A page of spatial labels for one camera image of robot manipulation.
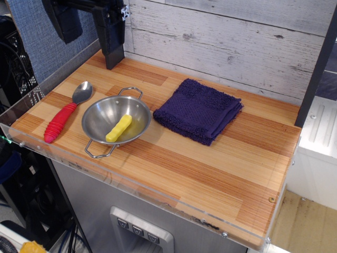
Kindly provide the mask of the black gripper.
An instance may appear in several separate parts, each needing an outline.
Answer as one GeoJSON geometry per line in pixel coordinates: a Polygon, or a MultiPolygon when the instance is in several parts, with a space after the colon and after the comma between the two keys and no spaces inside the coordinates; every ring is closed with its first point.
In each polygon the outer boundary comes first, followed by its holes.
{"type": "Polygon", "coordinates": [[[78,10],[92,10],[98,39],[104,55],[111,54],[124,44],[125,21],[123,1],[42,1],[44,9],[58,36],[66,44],[82,35],[82,25],[78,10]]]}

